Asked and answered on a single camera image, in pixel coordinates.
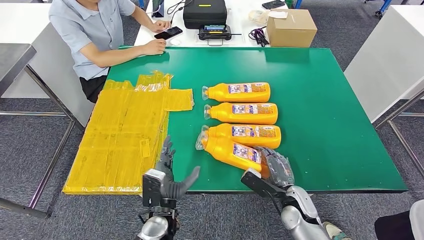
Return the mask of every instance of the floor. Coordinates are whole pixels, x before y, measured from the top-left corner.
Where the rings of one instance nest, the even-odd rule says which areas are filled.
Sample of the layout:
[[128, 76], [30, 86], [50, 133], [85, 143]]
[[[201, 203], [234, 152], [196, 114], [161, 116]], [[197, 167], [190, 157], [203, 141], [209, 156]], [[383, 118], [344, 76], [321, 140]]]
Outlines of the floor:
[[[318, 28], [313, 47], [330, 48], [344, 70], [378, 23], [382, 1], [304, 0]], [[123, 19], [125, 43], [132, 44], [138, 25]], [[413, 106], [424, 112], [424, 102]], [[0, 98], [4, 111], [53, 111], [46, 99]], [[424, 164], [424, 119], [395, 120]], [[61, 117], [0, 117], [0, 197], [28, 204], [68, 125]], [[409, 191], [392, 194], [319, 194], [312, 196], [320, 217], [354, 240], [375, 240], [374, 221], [406, 211], [424, 199], [424, 179], [389, 126], [378, 132]], [[141, 229], [139, 196], [72, 196], [61, 193], [83, 133], [74, 129], [37, 205], [51, 218], [40, 220], [0, 209], [0, 240], [132, 239]], [[254, 194], [187, 195], [178, 203], [178, 240], [288, 240], [269, 199]]]

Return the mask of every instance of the plastic bottle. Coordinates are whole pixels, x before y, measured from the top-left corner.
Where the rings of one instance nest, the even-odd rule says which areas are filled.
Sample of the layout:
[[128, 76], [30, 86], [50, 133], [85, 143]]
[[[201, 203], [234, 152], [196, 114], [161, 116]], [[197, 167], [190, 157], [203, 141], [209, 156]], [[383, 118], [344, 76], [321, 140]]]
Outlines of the plastic bottle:
[[267, 82], [220, 83], [216, 86], [203, 86], [202, 98], [218, 102], [266, 103], [270, 100], [271, 89]]
[[274, 125], [222, 123], [211, 127], [203, 125], [201, 132], [208, 137], [227, 138], [249, 147], [276, 149], [281, 143], [280, 128]]
[[229, 103], [204, 106], [204, 119], [218, 119], [225, 123], [275, 124], [278, 118], [274, 103]]
[[212, 157], [239, 169], [253, 168], [262, 171], [261, 153], [251, 147], [225, 137], [212, 137], [201, 132], [196, 142], [197, 150], [205, 150]]

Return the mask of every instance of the sticker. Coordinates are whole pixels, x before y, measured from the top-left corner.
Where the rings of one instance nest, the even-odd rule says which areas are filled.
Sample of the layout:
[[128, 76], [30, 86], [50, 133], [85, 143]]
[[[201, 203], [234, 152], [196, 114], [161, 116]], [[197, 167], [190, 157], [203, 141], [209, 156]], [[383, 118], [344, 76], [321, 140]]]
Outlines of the sticker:
[[257, 126], [255, 132], [257, 137], [275, 138], [277, 135], [276, 128], [273, 126]]
[[258, 93], [265, 92], [265, 83], [243, 83], [243, 84], [229, 84], [228, 92], [230, 94], [239, 94], [239, 93]]
[[271, 104], [256, 104], [258, 114], [272, 114], [273, 106]]
[[233, 104], [233, 114], [272, 114], [271, 104]]
[[257, 83], [253, 83], [251, 85], [251, 91], [254, 93], [258, 93], [258, 92], [265, 92], [265, 83], [263, 82], [257, 82]]
[[234, 143], [232, 153], [240, 158], [249, 159], [257, 164], [261, 163], [261, 154], [253, 148]]
[[233, 137], [254, 137], [255, 131], [250, 126], [233, 126], [232, 136]]

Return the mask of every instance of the green table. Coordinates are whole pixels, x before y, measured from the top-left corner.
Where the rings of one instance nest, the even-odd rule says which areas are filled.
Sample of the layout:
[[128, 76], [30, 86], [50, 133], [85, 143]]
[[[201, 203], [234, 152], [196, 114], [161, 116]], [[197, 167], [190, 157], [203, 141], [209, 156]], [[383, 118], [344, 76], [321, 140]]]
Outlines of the green table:
[[325, 48], [170, 47], [111, 68], [108, 78], [130, 80], [153, 70], [171, 73], [174, 89], [193, 89], [192, 111], [171, 112], [168, 134], [176, 155], [173, 172], [181, 181], [195, 166], [200, 176], [193, 192], [243, 192], [243, 170], [195, 149], [204, 119], [202, 86], [268, 82], [270, 102], [278, 106], [282, 142], [295, 184], [317, 192], [404, 192], [398, 170], [370, 124], [333, 54]]

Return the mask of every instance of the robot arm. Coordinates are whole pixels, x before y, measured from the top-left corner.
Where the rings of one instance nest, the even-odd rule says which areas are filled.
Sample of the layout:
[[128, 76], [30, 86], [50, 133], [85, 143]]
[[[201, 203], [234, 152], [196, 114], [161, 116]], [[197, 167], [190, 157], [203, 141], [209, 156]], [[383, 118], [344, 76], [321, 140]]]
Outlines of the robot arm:
[[168, 136], [155, 167], [143, 174], [143, 206], [149, 207], [147, 221], [134, 240], [172, 240], [180, 228], [177, 200], [181, 198], [199, 177], [200, 167], [182, 182], [174, 181], [172, 142]]
[[[293, 185], [294, 177], [289, 161], [268, 148], [257, 148], [269, 168], [269, 178], [263, 179], [256, 170], [249, 168], [241, 177], [241, 182], [272, 201], [284, 227], [295, 240], [331, 240], [325, 231], [317, 209], [309, 194], [300, 186]], [[282, 211], [274, 198], [279, 199]]]

